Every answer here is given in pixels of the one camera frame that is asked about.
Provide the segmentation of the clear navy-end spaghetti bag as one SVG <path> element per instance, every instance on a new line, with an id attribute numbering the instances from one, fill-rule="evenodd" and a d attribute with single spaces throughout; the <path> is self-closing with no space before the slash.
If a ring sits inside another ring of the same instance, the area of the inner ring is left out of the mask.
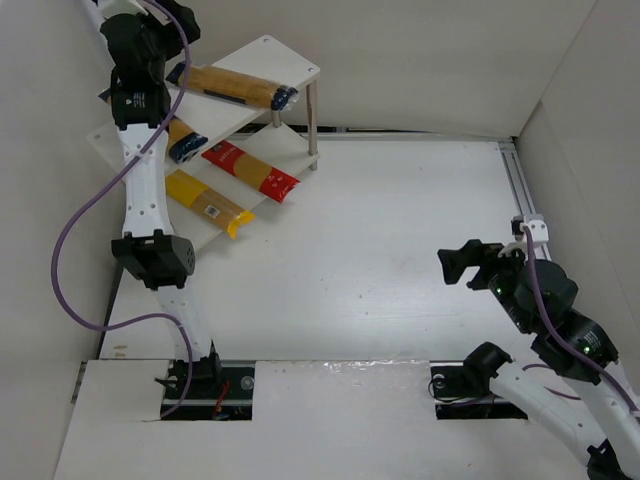
<path id="1" fill-rule="evenodd" d="M 191 92 L 255 108 L 283 111 L 298 98 L 295 87 L 214 66 L 186 66 L 178 63 L 166 81 Z"/>

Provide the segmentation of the yellow spaghetti bag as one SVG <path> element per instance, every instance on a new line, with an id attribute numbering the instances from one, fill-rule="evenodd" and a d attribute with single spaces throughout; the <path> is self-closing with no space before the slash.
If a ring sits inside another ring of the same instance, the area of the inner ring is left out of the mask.
<path id="1" fill-rule="evenodd" d="M 165 179 L 168 196 L 211 225 L 235 239 L 238 229 L 251 223 L 255 215 L 219 194 L 207 184 L 182 170 Z"/>

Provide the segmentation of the navy label spaghetti bag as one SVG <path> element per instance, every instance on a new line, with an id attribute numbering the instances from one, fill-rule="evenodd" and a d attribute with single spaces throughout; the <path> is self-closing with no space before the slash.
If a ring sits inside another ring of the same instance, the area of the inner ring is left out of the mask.
<path id="1" fill-rule="evenodd" d="M 118 90 L 111 110 L 120 131 L 124 131 L 129 125 L 142 124 L 155 132 L 170 106 L 170 96 L 166 89 L 138 92 Z M 170 119 L 165 131 L 168 133 L 166 155 L 176 164 L 189 161 L 208 142 L 206 136 L 195 132 L 177 116 Z"/>

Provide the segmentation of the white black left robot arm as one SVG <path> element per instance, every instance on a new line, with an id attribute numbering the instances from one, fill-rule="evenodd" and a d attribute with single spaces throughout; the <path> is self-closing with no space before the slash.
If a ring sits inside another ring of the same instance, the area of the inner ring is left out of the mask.
<path id="1" fill-rule="evenodd" d="M 213 397 L 223 386 L 220 358 L 203 326 L 188 279 L 195 270 L 190 240 L 171 224 L 165 185 L 171 96 L 165 63 L 200 36 L 193 12 L 175 1 L 162 7 L 164 24 L 136 1 L 100 1 L 100 32 L 114 62 L 109 93 L 124 164 L 128 169 L 122 236 L 112 241 L 116 260 L 151 290 L 169 315 L 176 359 L 162 385 L 170 398 Z"/>

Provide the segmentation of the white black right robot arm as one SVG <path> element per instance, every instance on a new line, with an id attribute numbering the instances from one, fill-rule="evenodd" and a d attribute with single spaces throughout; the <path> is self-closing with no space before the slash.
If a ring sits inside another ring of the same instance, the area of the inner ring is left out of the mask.
<path id="1" fill-rule="evenodd" d="M 564 381 L 585 412 L 528 375 L 527 367 L 486 341 L 456 363 L 433 363 L 429 390 L 438 411 L 501 399 L 561 441 L 591 479 L 639 476 L 639 398 L 624 380 L 619 353 L 605 330 L 573 307 L 577 284 L 532 244 L 473 239 L 437 253 L 446 284 L 470 267 L 469 289 L 490 292 L 518 331 L 533 338 L 543 366 Z"/>

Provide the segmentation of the red spaghetti bag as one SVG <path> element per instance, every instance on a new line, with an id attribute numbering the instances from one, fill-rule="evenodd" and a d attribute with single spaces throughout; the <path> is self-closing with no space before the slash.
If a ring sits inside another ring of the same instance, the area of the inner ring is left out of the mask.
<path id="1" fill-rule="evenodd" d="M 205 150 L 201 156 L 212 165 L 278 203 L 282 203 L 299 184 L 299 180 L 294 176 L 254 157 L 226 140 Z"/>

